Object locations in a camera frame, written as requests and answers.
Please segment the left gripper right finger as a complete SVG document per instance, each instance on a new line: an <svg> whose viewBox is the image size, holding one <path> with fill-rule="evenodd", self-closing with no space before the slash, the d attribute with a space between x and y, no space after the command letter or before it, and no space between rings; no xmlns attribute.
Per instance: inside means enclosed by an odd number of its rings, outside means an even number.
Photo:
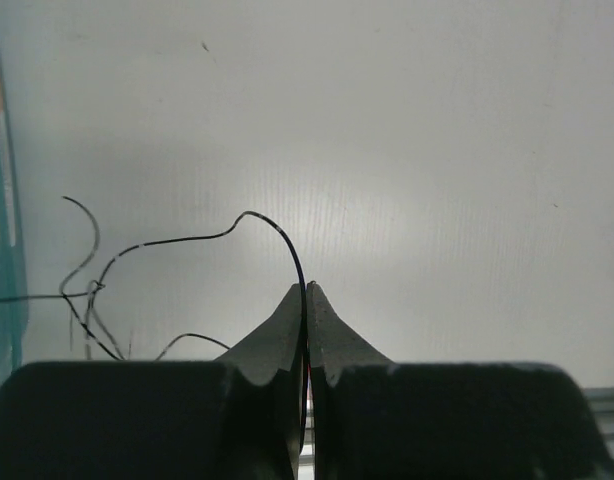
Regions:
<svg viewBox="0 0 614 480"><path fill-rule="evenodd" d="M613 479L582 390L535 362L398 363L309 284L319 479Z"/></svg>

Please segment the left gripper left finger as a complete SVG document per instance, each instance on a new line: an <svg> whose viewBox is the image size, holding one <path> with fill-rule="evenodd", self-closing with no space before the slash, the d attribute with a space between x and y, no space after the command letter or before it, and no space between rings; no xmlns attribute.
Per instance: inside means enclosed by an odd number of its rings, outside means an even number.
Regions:
<svg viewBox="0 0 614 480"><path fill-rule="evenodd" d="M293 479L306 292L213 360L36 362L0 387L0 479Z"/></svg>

